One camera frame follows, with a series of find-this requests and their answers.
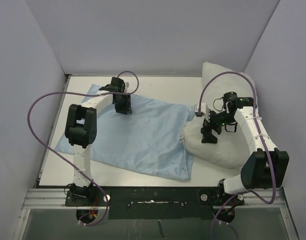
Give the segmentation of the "white pillow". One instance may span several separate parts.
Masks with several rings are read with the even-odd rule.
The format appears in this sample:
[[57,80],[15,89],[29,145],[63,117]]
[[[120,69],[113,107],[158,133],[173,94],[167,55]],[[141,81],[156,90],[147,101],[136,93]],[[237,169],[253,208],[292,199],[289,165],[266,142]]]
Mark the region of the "white pillow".
[[[252,97],[250,85],[255,83],[248,75],[246,77],[250,81],[236,74],[225,74],[216,78],[207,87],[202,102],[206,103],[209,109],[218,112],[223,106],[221,97],[225,93],[236,92],[239,97]],[[202,118],[194,117],[182,128],[180,137],[185,150],[209,163],[227,169],[241,169],[251,155],[241,128],[238,126],[235,133],[232,132],[233,126],[227,128],[229,132],[222,129],[220,135],[213,132],[218,142],[202,143],[202,121]]]

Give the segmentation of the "light blue pillowcase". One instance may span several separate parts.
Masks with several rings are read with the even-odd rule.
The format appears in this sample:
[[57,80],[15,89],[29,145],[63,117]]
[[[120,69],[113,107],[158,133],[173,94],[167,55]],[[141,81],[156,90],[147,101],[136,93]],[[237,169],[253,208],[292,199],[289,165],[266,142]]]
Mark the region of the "light blue pillowcase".
[[132,114],[124,115],[109,105],[97,115],[91,160],[139,174],[189,180],[194,157],[183,147],[181,130],[193,119],[193,107],[134,94],[131,108]]

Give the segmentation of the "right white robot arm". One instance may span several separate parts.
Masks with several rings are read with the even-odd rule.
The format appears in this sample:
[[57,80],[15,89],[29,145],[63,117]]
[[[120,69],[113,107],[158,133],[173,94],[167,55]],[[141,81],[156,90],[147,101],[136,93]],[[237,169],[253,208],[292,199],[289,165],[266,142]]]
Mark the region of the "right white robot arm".
[[222,128],[235,125],[242,130],[250,156],[239,175],[223,180],[223,187],[215,192],[217,202],[225,205],[233,199],[233,194],[280,188],[290,158],[286,151],[279,150],[265,130],[258,114],[257,99],[239,97],[231,91],[223,95],[222,101],[220,112],[210,110],[205,103],[198,105],[196,115],[204,118],[201,142],[216,144]]

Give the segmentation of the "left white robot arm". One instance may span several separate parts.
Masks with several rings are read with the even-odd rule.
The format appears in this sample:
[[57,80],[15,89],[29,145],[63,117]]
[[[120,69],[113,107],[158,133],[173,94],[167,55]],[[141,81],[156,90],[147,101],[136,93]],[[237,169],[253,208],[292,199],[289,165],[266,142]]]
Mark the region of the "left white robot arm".
[[69,191],[81,204],[93,203],[96,193],[90,168],[91,144],[97,135],[97,115],[109,105],[114,105],[119,114],[132,113],[129,84],[119,77],[101,87],[97,94],[80,105],[72,104],[68,109],[64,135],[73,146],[73,183]]

